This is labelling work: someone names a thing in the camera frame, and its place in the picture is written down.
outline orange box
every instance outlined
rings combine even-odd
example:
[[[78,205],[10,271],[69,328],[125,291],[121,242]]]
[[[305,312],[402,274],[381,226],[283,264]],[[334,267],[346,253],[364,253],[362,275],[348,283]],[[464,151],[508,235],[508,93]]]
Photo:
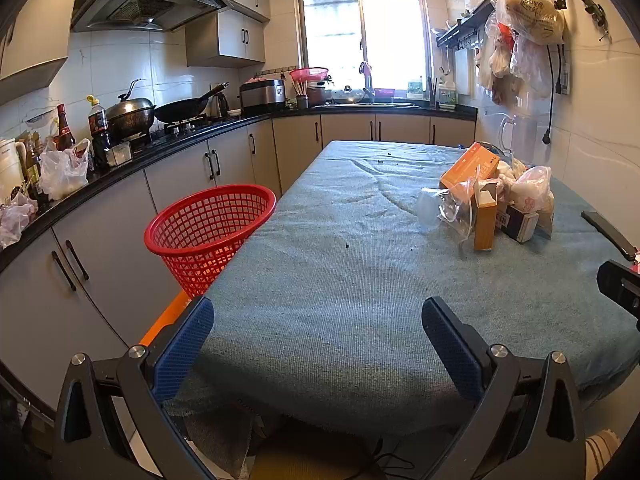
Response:
[[[500,157],[474,142],[458,161],[440,177],[440,187],[453,188],[469,177],[476,176],[476,168],[480,166],[480,179],[490,178],[498,167]]]

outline chopsticks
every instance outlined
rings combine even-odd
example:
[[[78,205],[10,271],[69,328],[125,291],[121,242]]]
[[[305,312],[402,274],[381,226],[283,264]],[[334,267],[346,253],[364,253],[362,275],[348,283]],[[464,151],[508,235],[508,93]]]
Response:
[[[297,95],[306,95],[306,81],[295,81],[292,79],[291,82]]]

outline range hood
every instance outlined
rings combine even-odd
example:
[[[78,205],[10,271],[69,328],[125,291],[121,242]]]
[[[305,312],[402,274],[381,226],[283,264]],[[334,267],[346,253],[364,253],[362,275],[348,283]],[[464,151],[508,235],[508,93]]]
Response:
[[[225,0],[87,0],[71,21],[74,32],[90,30],[174,30]]]

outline blue gripper pad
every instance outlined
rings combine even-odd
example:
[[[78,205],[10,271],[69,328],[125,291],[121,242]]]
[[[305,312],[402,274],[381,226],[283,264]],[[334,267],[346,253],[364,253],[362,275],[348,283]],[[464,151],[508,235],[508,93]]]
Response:
[[[478,402],[484,396],[482,366],[476,359],[478,352],[474,354],[462,335],[468,335],[464,329],[470,327],[463,325],[439,297],[429,298],[424,302],[422,327],[460,396]],[[484,343],[477,333],[475,335]],[[486,346],[484,349],[480,346],[477,350],[486,351]]]
[[[198,303],[191,307],[190,303],[186,309],[190,309],[187,316],[180,316],[176,320],[173,326],[181,324],[180,327],[166,345],[164,353],[156,359],[151,393],[158,402],[173,399],[178,393],[182,381],[191,370],[200,348],[213,327],[213,305],[208,298],[199,298]]]

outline lower cabinet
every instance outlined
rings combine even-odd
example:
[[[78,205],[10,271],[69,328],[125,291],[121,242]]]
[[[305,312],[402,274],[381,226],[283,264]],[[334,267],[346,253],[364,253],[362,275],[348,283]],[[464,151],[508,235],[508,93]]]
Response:
[[[332,140],[375,140],[375,114],[328,114],[322,116],[322,146]]]
[[[181,198],[215,186],[215,165],[209,145],[203,140],[145,168],[158,212]]]
[[[207,141],[217,186],[254,184],[254,168],[246,128],[236,128]]]
[[[145,175],[139,171],[53,226],[82,288],[128,346],[142,339],[180,292],[160,256],[143,240],[155,216]]]
[[[273,120],[280,185],[285,193],[322,151],[319,115]]]
[[[276,198],[280,198],[282,191],[280,190],[278,159],[276,158],[271,120],[251,124],[247,126],[246,130],[249,136],[255,183],[268,187],[275,193]]]
[[[113,267],[107,276],[114,275]],[[0,360],[53,409],[74,354],[100,360],[121,357],[127,349],[82,290],[51,230],[0,274],[0,297]],[[120,307],[126,310],[127,304]]]
[[[386,142],[430,144],[430,117],[407,114],[376,114],[376,139]]]
[[[468,148],[476,140],[476,122],[446,117],[431,118],[431,144]]]

